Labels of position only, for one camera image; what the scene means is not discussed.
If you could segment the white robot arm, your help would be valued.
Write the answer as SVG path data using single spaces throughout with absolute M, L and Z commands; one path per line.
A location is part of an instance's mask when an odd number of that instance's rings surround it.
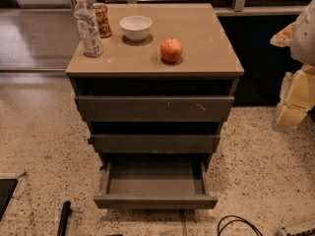
M 291 58 L 302 64 L 295 73 L 285 73 L 272 123 L 275 131 L 288 133 L 315 106 L 315 0 L 293 23 L 275 34 L 270 43 L 288 47 Z

